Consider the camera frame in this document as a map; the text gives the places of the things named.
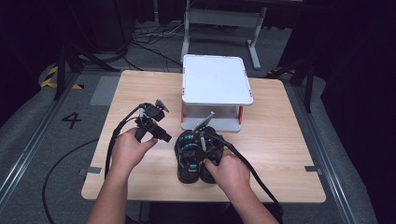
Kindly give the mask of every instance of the white box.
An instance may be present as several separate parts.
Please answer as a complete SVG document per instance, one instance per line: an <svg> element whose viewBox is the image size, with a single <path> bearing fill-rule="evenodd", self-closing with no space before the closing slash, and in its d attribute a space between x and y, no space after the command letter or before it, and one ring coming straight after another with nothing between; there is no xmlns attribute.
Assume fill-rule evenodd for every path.
<svg viewBox="0 0 396 224"><path fill-rule="evenodd" d="M192 130L211 111L219 132L239 132L243 106L253 104L244 63L238 57L186 54L183 58L182 121Z"/></svg>

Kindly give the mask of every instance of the wooden table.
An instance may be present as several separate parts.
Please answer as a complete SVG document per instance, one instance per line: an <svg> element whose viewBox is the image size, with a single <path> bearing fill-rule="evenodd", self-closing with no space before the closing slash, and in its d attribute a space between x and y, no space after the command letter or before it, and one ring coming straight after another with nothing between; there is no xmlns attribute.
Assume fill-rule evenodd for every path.
<svg viewBox="0 0 396 224"><path fill-rule="evenodd" d="M297 119L283 84L274 79L249 79L254 103L244 108L242 130L220 133L253 165L263 183L281 203L322 203L326 200ZM172 135L169 143L159 141L134 168L129 178L128 199L169 202L228 202L217 185L201 179L182 184L177 179L174 146L183 132L180 126L182 74L124 71L93 155L93 167L102 167L100 175L87 174L82 196L96 199L104 181L106 151L113 130L136 106L154 104L162 98L170 113L159 125ZM125 125L122 133L135 126ZM146 134L142 141L150 139ZM262 202L270 198L251 177L251 186Z"/></svg>

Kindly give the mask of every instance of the forearm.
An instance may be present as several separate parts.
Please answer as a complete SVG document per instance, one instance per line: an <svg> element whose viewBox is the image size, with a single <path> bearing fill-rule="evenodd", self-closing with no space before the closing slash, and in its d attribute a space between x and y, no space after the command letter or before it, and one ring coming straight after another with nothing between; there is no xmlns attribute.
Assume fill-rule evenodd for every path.
<svg viewBox="0 0 396 224"><path fill-rule="evenodd" d="M245 224L277 223L250 187L229 193L227 197Z"/></svg>
<svg viewBox="0 0 396 224"><path fill-rule="evenodd" d="M108 173L87 223L125 223L128 177Z"/></svg>

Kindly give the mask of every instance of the finger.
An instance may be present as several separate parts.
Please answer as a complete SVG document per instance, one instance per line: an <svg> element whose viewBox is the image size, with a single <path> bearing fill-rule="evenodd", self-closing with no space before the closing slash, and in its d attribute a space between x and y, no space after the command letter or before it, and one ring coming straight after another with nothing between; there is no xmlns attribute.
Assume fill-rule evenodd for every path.
<svg viewBox="0 0 396 224"><path fill-rule="evenodd" d="M150 148L154 147L155 144L157 144L158 139L157 138L151 138L147 142L142 143L144 149L149 150Z"/></svg>
<svg viewBox="0 0 396 224"><path fill-rule="evenodd" d="M225 149L223 150L223 156L228 156L228 155L233 155L233 153L231 152L230 149L225 148Z"/></svg>
<svg viewBox="0 0 396 224"><path fill-rule="evenodd" d="M132 134L135 134L136 132L137 132L137 128L132 128L132 129L126 131L126 133L132 133Z"/></svg>
<svg viewBox="0 0 396 224"><path fill-rule="evenodd" d="M207 169L207 171L209 171L210 174L214 175L214 173L216 172L216 169L218 169L217 166L215 166L212 161L210 161L209 159L204 159L204 165Z"/></svg>

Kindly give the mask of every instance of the number 4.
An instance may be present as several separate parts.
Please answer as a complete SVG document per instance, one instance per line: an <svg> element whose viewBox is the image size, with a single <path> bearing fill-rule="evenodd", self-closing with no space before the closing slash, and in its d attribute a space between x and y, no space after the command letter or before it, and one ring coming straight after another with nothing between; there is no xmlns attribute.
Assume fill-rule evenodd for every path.
<svg viewBox="0 0 396 224"><path fill-rule="evenodd" d="M78 117L78 113L74 112L73 114L63 118L62 121L70 121L70 122L72 122L70 124L70 128L69 129L73 129L74 123L77 122L77 121L81 121L81 119L77 119L77 117Z"/></svg>

